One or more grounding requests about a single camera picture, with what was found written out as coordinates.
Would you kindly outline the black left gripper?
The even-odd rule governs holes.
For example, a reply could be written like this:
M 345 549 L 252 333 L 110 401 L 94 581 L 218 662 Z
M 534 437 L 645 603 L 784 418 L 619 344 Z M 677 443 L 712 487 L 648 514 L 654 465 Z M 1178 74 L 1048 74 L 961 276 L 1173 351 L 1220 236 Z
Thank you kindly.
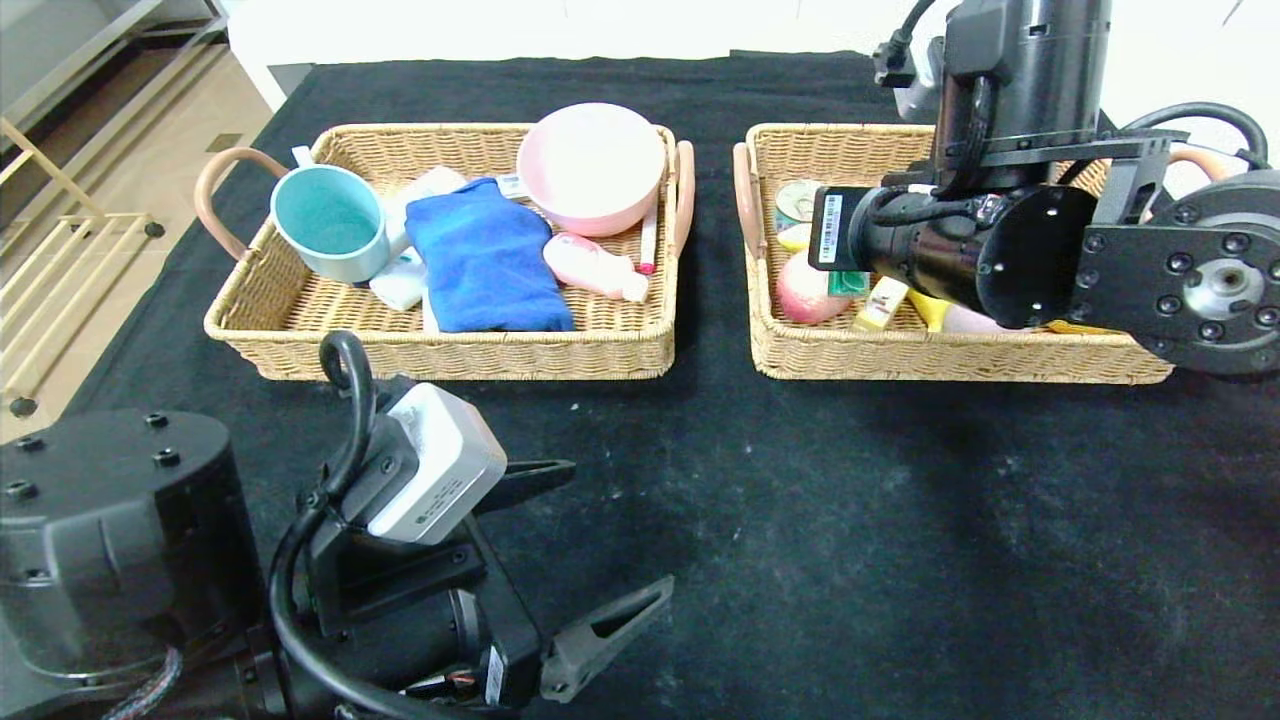
M 481 516 L 567 486 L 577 464 L 517 461 L 475 505 Z M 463 701 L 516 712 L 539 694 L 572 702 L 667 609 L 668 575 L 544 637 L 475 518 L 439 544 L 379 539 L 325 523 L 317 533 L 317 630 L 324 656 L 388 691 L 468 671 Z

